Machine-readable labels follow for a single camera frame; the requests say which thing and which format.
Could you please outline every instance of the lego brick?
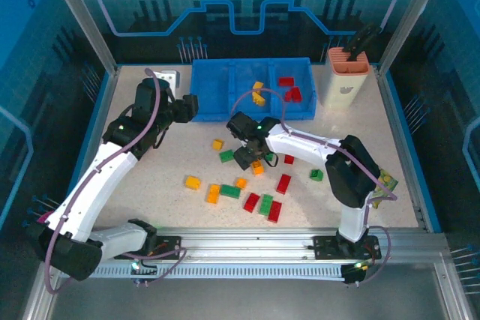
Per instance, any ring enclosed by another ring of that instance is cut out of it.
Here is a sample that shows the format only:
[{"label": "lego brick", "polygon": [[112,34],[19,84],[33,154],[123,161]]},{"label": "lego brick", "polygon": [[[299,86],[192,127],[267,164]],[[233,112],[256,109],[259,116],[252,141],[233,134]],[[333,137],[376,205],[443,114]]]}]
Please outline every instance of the lego brick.
[{"label": "lego brick", "polygon": [[225,185],[225,184],[222,184],[220,188],[221,195],[229,196],[230,198],[235,198],[235,199],[240,198],[241,191],[242,189],[240,189],[239,187],[232,187],[230,185]]},{"label": "lego brick", "polygon": [[270,214],[270,207],[272,206],[273,196],[265,194],[262,197],[262,204],[260,204],[259,213],[266,217]]},{"label": "lego brick", "polygon": [[265,106],[265,98],[257,93],[252,93],[253,102],[258,106]]},{"label": "lego brick", "polygon": [[253,213],[259,199],[260,199],[260,196],[258,196],[257,194],[255,193],[250,194],[243,209],[245,209],[249,213]]},{"label": "lego brick", "polygon": [[253,173],[255,175],[263,174],[263,172],[265,171],[263,169],[263,165],[262,165],[262,162],[260,160],[254,161],[252,163],[252,170],[253,170]]},{"label": "lego brick", "polygon": [[293,164],[295,158],[291,155],[285,155],[285,160],[283,161],[285,164]]},{"label": "lego brick", "polygon": [[233,160],[233,150],[227,150],[223,153],[220,153],[220,161],[222,163],[226,163],[227,161]]},{"label": "lego brick", "polygon": [[[253,89],[260,89],[260,88],[263,88],[263,83],[262,83],[262,82],[255,82],[255,84],[253,84]],[[255,91],[255,92],[252,93],[252,94],[261,95],[260,90],[259,90],[259,91]]]},{"label": "lego brick", "polygon": [[238,178],[237,182],[235,183],[235,186],[239,187],[242,190],[245,190],[245,188],[247,187],[247,180],[243,178]]},{"label": "lego brick", "polygon": [[302,93],[300,92],[300,88],[298,86],[294,86],[290,91],[292,92],[293,103],[301,103]]},{"label": "lego brick", "polygon": [[290,101],[292,101],[292,91],[287,91],[285,93],[285,96],[283,97],[283,99],[289,103]]},{"label": "lego brick", "polygon": [[293,86],[294,84],[293,76],[282,76],[278,78],[278,86]]},{"label": "lego brick", "polygon": [[287,192],[288,185],[290,184],[290,179],[292,177],[290,175],[282,174],[280,181],[278,182],[277,192],[280,194],[284,194]]},{"label": "lego brick", "polygon": [[271,202],[270,212],[268,213],[268,221],[273,223],[278,222],[278,217],[280,216],[280,210],[282,209],[282,203],[273,201]]},{"label": "lego brick", "polygon": [[320,169],[313,169],[310,172],[310,179],[315,181],[322,181],[323,179],[323,172]]},{"label": "lego brick", "polygon": [[215,139],[213,141],[213,144],[211,145],[211,147],[214,149],[214,150],[222,150],[222,147],[224,146],[224,141],[222,139]]},{"label": "lego brick", "polygon": [[201,185],[201,181],[198,178],[195,178],[194,176],[187,176],[187,180],[185,181],[185,186],[188,189],[192,190],[198,190]]},{"label": "lego brick", "polygon": [[211,204],[217,204],[218,197],[220,196],[220,185],[212,184],[208,190],[207,202]]}]

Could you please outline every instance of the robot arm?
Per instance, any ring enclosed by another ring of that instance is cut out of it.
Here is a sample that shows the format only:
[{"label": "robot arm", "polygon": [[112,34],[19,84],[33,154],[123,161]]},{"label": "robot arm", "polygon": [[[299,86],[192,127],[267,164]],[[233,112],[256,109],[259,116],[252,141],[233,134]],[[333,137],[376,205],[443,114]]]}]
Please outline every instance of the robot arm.
[{"label": "robot arm", "polygon": [[234,153],[243,170],[270,153],[288,154],[326,167],[332,192],[341,203],[338,234],[352,244],[361,241],[367,230],[368,200],[376,185],[337,149],[345,148],[354,154],[377,178],[380,169],[357,138],[327,139],[294,130],[275,118],[264,118],[258,123],[242,112],[237,112],[226,127],[243,144]]},{"label": "robot arm", "polygon": [[153,82],[154,79],[147,78],[137,86],[135,103],[109,124],[95,159],[66,200],[46,218],[45,223],[33,223],[27,228],[38,257],[44,260],[50,239],[63,219],[66,207],[73,201],[78,189],[83,187],[60,229],[51,260],[55,268],[75,280],[89,277],[104,259],[136,251],[146,255],[156,244],[156,228],[141,220],[129,220],[114,229],[92,232],[98,214],[123,177],[147,150],[160,145],[171,123],[187,123],[198,112],[196,96],[185,95],[183,99],[176,100],[169,82],[160,80],[160,105],[153,125],[133,147],[111,159],[99,171],[102,161],[131,143],[146,128],[154,111]]}]

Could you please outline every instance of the glass wall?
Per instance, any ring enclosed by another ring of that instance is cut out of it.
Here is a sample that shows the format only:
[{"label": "glass wall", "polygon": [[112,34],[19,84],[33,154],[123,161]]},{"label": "glass wall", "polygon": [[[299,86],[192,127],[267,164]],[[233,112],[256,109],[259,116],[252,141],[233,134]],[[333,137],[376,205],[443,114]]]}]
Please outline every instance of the glass wall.
[{"label": "glass wall", "polygon": [[325,61],[362,26],[385,30],[378,61],[410,0],[85,0],[117,62],[308,56]]},{"label": "glass wall", "polygon": [[38,266],[23,227],[55,206],[32,197],[65,197],[104,69],[64,0],[0,4],[0,313],[17,319]]},{"label": "glass wall", "polygon": [[480,0],[430,0],[390,70],[452,249],[480,247],[479,57]]}]

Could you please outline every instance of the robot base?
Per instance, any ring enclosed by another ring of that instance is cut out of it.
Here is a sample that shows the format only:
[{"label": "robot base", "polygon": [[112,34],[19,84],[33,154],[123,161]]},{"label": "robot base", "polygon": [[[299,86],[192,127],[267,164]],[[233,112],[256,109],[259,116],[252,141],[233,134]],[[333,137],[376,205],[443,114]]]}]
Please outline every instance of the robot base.
[{"label": "robot base", "polygon": [[338,232],[336,236],[314,236],[313,251],[316,260],[368,260],[374,256],[375,260],[382,258],[378,238],[373,235],[364,236],[352,243],[341,237]]}]

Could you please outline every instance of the red block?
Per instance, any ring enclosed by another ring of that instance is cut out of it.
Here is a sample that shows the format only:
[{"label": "red block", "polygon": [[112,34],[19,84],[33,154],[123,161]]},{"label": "red block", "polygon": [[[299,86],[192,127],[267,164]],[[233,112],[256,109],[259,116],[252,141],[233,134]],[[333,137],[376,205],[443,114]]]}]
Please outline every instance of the red block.
[{"label": "red block", "polygon": [[284,98],[284,100],[285,100],[287,103],[289,103],[290,101],[292,101],[292,92],[291,92],[291,91],[287,91],[287,92],[285,93],[285,98]]},{"label": "red block", "polygon": [[293,98],[293,103],[301,103],[302,102],[302,93],[300,92],[300,89],[298,86],[294,86],[292,90],[292,98]]},{"label": "red block", "polygon": [[260,196],[258,196],[257,194],[254,194],[254,193],[250,194],[250,196],[248,197],[247,202],[245,203],[243,209],[245,209],[249,213],[253,213],[254,209],[255,209],[255,206],[258,203],[258,199],[260,199]]},{"label": "red block", "polygon": [[270,207],[270,214],[268,214],[268,221],[272,221],[276,223],[278,221],[278,217],[280,216],[280,210],[282,209],[282,203],[276,202],[275,200],[271,202]]},{"label": "red block", "polygon": [[282,76],[278,78],[278,86],[293,86],[293,76]]},{"label": "red block", "polygon": [[285,164],[293,164],[293,161],[295,160],[295,158],[291,155],[285,155],[285,161],[284,163]]},{"label": "red block", "polygon": [[292,177],[290,175],[282,174],[282,177],[280,178],[280,181],[277,186],[277,192],[285,195],[285,193],[287,192],[288,184],[290,184],[291,178]]}]

